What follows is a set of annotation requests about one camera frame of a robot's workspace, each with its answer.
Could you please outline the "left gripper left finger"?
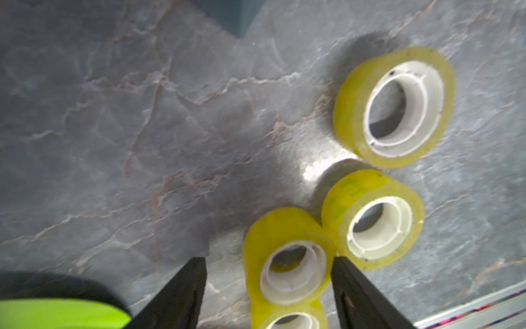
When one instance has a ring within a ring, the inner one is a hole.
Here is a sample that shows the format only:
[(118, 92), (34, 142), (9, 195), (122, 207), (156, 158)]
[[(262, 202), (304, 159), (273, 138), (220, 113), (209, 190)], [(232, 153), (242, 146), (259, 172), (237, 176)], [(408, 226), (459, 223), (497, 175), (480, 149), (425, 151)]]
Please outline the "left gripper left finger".
[(196, 328), (206, 282), (205, 258), (191, 258), (125, 327)]

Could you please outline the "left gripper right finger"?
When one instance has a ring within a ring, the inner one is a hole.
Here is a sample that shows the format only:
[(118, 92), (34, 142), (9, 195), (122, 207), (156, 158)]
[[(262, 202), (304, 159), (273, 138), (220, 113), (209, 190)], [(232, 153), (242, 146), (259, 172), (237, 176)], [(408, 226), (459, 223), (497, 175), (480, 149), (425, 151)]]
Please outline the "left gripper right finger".
[(415, 329), (347, 257), (334, 259), (331, 281), (341, 328)]

